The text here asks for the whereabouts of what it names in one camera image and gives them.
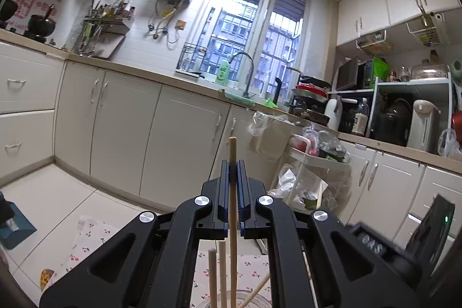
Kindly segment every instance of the wire rack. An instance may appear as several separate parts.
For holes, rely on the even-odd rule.
[[[177,70],[187,71],[195,62],[197,57],[204,58],[207,54],[207,48],[198,44],[186,42],[181,49],[180,59],[176,65]]]
[[[411,20],[407,25],[407,30],[414,38],[423,46],[431,47],[439,44],[449,43],[447,41],[446,28],[443,14],[435,14],[431,17],[433,23],[425,28],[420,28],[424,25],[425,18],[419,17]]]
[[[383,57],[386,53],[393,50],[393,45],[387,37],[387,30],[368,34],[356,40],[356,48],[361,49],[370,57]]]

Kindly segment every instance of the curved faucet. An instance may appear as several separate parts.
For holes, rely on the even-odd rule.
[[[247,80],[247,85],[245,87],[245,91],[244,93],[242,94],[242,97],[244,98],[249,98],[249,86],[250,86],[250,82],[252,81],[252,77],[254,75],[254,60],[252,59],[252,57],[246,53],[245,51],[238,51],[236,54],[234,54],[232,57],[231,57],[231,60],[229,61],[229,64],[231,64],[234,60],[235,57],[237,57],[238,55],[245,55],[246,57],[248,57],[250,59],[250,63],[251,63],[251,66],[252,68],[250,69],[250,74],[249,74],[249,79]]]

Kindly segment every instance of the bottle with white label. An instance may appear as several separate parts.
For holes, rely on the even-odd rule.
[[[369,106],[367,105],[367,98],[363,98],[363,102],[357,106],[356,114],[354,116],[354,124],[351,133],[357,136],[364,136],[367,128],[367,121],[369,120]]]

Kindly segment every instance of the round metal bolt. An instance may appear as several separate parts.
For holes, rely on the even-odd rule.
[[[271,205],[273,203],[273,198],[271,196],[260,196],[258,202],[262,205]]]
[[[205,206],[210,202],[210,199],[207,196],[197,196],[194,199],[194,202],[196,203],[196,205]]]
[[[313,217],[317,221],[325,221],[328,217],[327,213],[324,210],[316,210],[313,214]]]
[[[144,211],[139,215],[139,220],[144,223],[151,222],[152,220],[154,220],[154,218],[155,214],[151,213],[150,211]]]

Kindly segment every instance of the countertop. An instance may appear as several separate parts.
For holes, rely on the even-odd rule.
[[[156,72],[146,71],[146,70],[142,70],[139,68],[126,66],[123,64],[110,62],[107,60],[83,57],[80,55],[67,53],[66,51],[54,48],[46,44],[42,44],[37,41],[33,41],[20,34],[12,33],[7,30],[0,29],[0,40],[8,42],[10,44],[16,44],[18,46],[25,47],[28,49],[40,51],[45,54],[57,56],[62,59],[67,59],[73,62],[89,64],[89,65],[92,65],[95,67],[101,67],[107,70],[130,74],[130,75],[137,76],[143,79],[152,80],[152,81],[155,81],[161,84],[170,85],[173,87],[177,87],[179,89],[201,94],[203,96],[215,98],[217,100],[221,100],[221,101],[233,104],[233,105],[242,106],[241,104],[236,103],[226,98],[223,92],[220,92],[216,89],[205,87],[203,85],[193,83],[190,81],[182,80],[177,77],[167,76],[164,74],[158,74]],[[255,107],[253,107],[252,110],[261,111],[263,113],[270,114],[270,115],[286,114],[290,121],[300,122],[302,126],[305,126],[309,123],[308,121],[301,119],[300,117],[290,115],[284,112],[283,110],[271,109],[259,103],[256,103]],[[317,129],[327,129],[319,124],[317,124],[316,128]],[[439,168],[442,168],[450,172],[462,174],[462,161],[444,158],[444,157],[441,157],[435,154],[423,152],[421,150],[415,150],[411,148],[405,148],[399,145],[384,143],[382,141],[371,140],[365,137],[359,137],[359,136],[350,135],[347,133],[335,132],[332,130],[330,131],[334,135],[338,136],[339,139],[350,142],[350,143],[361,144],[361,145],[364,145],[364,146],[367,146],[367,147],[370,147],[376,150],[395,154],[403,158],[411,159],[419,163],[432,165],[432,166],[439,167]]]

